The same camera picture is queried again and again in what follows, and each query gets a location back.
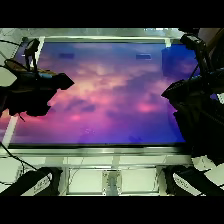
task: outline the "large display screen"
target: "large display screen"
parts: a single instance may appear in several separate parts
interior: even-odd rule
[[[25,113],[11,143],[173,144],[184,142],[174,108],[161,97],[197,61],[185,46],[148,43],[45,43],[38,67],[66,73],[44,117]]]

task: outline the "purple sky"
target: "purple sky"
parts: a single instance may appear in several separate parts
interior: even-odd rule
[[[58,90],[46,116],[23,113],[26,122],[19,119],[12,142],[182,142],[174,109],[161,94],[188,77],[196,61],[184,46],[164,49],[164,44],[45,43],[38,67],[64,72],[75,85]],[[152,60],[137,60],[143,53]]]

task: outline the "metal bracket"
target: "metal bracket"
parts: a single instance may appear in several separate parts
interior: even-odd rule
[[[102,194],[104,196],[119,196],[122,192],[121,171],[104,170],[102,175]]]

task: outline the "metal frame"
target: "metal frame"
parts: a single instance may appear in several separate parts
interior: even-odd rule
[[[49,36],[49,37],[32,37],[29,40],[34,38],[40,38],[42,40],[41,48],[38,52],[38,57],[41,52],[42,46],[45,42],[132,42],[132,43],[164,43],[166,47],[170,47],[171,43],[174,44],[181,44],[179,39],[176,38],[167,38],[167,37],[112,37],[112,36]],[[10,135],[12,136],[14,132],[14,128],[10,129]],[[5,143],[6,145],[10,144],[11,137],[9,141]],[[120,155],[147,155],[147,156],[154,156],[154,155],[189,155],[184,151],[183,147],[176,147],[176,146],[153,146],[153,147],[127,147],[121,148],[122,146],[110,146],[110,147],[78,147],[74,146],[66,148],[54,148],[54,149],[47,149],[47,148],[27,148],[24,145],[20,147],[13,147],[11,145],[9,147],[10,152],[17,155],[17,156],[80,156],[80,157],[88,157],[88,156],[120,156]],[[5,154],[3,149],[0,149],[0,155]]]

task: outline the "screen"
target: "screen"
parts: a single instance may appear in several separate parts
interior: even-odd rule
[[[63,72],[75,84],[58,90],[46,116],[21,113],[25,122],[18,120],[11,143],[184,142],[161,94],[196,65],[194,52],[180,44],[45,43],[38,68]]]

